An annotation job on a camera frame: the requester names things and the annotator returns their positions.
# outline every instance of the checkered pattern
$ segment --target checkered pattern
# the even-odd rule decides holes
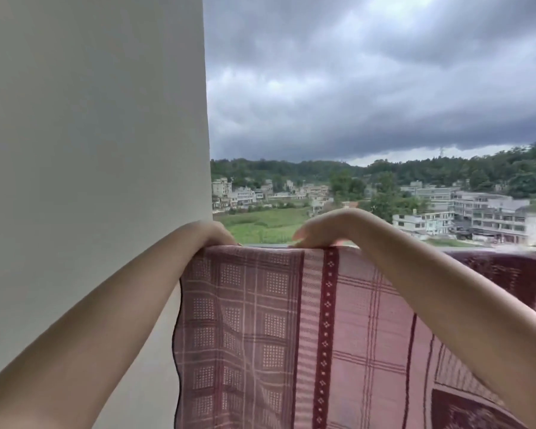
[[[181,279],[177,429],[289,428],[303,252],[218,247]]]
[[[368,259],[330,253],[193,259],[174,336],[177,429],[523,428]],[[536,254],[450,254],[536,310]]]

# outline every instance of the cloud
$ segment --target cloud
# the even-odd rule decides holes
[[[212,158],[536,141],[536,0],[204,0]]]

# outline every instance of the forearm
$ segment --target forearm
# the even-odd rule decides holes
[[[345,225],[441,341],[536,427],[536,312],[371,214],[356,212]]]
[[[91,427],[205,239],[191,225],[174,231],[26,348],[0,374],[0,427]]]

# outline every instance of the wall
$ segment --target wall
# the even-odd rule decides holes
[[[201,0],[0,0],[0,369],[210,218]],[[98,427],[172,427],[173,296]]]

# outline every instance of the maroon stripe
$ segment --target maroon stripe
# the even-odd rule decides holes
[[[403,413],[403,426],[401,429],[407,427],[407,416],[409,415],[409,372],[411,371],[411,354],[413,353],[413,342],[415,341],[415,326],[417,324],[417,314],[413,314],[413,321],[411,322],[411,336],[409,337],[409,352],[407,353],[407,375],[405,376],[405,412]]]
[[[296,309],[296,343],[294,349],[294,379],[292,384],[292,418],[290,419],[290,427],[294,427],[294,419],[296,417],[296,382],[298,379],[298,355],[300,354],[300,310],[302,308],[302,279],[303,279],[303,260],[305,251],[302,250],[300,257],[300,276],[298,278],[298,306]]]
[[[320,300],[320,331],[315,367],[314,412],[312,427],[325,428],[328,424],[330,397],[331,352],[333,349],[334,318],[336,315],[336,286],[339,252],[337,248],[323,253],[322,296]]]

